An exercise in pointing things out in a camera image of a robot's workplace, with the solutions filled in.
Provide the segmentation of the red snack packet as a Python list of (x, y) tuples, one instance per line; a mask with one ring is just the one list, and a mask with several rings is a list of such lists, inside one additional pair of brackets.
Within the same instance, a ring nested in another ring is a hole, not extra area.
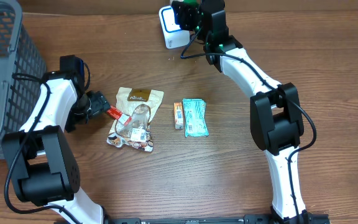
[(108, 115), (110, 115), (110, 117), (116, 119), (118, 122), (122, 123), (124, 126), (127, 126), (132, 118), (126, 114), (124, 114), (122, 111), (120, 111), (119, 109), (111, 106), (110, 109), (108, 109), (106, 111), (106, 113)]

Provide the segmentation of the white snack bag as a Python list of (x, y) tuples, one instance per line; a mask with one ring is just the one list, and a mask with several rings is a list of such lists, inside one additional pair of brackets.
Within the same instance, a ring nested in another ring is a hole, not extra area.
[(130, 146), (144, 152), (152, 152), (154, 143), (150, 124), (162, 103), (163, 96), (164, 92), (159, 90), (120, 87), (114, 107), (130, 116), (132, 120), (124, 126), (114, 119), (107, 143), (118, 148)]

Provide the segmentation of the small orange box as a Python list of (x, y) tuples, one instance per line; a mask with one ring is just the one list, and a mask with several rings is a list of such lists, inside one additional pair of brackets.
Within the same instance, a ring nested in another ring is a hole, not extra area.
[(184, 115), (183, 115), (183, 105), (180, 102), (175, 102), (173, 104), (174, 120), (175, 120), (175, 129), (180, 130), (184, 127)]

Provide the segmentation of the teal snack pouch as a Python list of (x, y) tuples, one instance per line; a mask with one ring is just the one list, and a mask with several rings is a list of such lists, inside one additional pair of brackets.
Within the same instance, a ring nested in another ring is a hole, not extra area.
[(205, 121), (206, 102), (202, 99), (184, 98), (185, 137), (209, 136)]

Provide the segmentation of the green lidded jar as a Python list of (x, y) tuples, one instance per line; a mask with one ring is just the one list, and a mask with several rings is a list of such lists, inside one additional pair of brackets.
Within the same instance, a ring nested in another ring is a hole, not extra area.
[(184, 3), (190, 4), (191, 6), (198, 6), (199, 3), (197, 0), (183, 0)]

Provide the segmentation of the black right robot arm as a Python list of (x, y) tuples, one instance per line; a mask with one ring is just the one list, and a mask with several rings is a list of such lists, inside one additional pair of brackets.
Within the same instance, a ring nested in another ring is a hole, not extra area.
[(250, 132), (265, 153), (273, 188), (270, 223), (310, 223), (300, 192), (298, 153), (304, 133), (298, 90), (270, 78), (229, 33), (224, 1), (171, 1), (175, 23), (204, 43), (209, 64), (250, 99)]

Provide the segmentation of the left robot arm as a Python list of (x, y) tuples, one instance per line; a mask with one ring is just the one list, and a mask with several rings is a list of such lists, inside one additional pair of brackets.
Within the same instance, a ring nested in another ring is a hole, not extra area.
[(18, 214), (53, 210), (67, 223), (110, 223), (103, 206), (80, 186), (80, 170), (65, 132), (87, 122), (100, 95), (88, 92), (90, 70), (75, 55), (60, 57), (60, 68), (42, 77), (14, 73), (15, 81), (40, 85), (40, 95), (28, 120), (5, 134), (2, 151), (8, 165), (4, 184), (7, 207)]

